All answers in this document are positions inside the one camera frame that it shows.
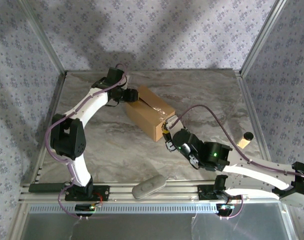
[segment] patterned wallpaper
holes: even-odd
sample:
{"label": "patterned wallpaper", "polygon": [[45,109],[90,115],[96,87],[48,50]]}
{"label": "patterned wallpaper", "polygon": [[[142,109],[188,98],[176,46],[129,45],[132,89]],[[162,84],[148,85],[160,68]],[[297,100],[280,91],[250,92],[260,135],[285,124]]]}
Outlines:
{"label": "patterned wallpaper", "polygon": [[29,0],[67,70],[239,69],[275,0]]}
{"label": "patterned wallpaper", "polygon": [[304,162],[304,0],[288,0],[246,81],[272,160]]}
{"label": "patterned wallpaper", "polygon": [[57,80],[16,2],[0,0],[0,239],[37,158]]}

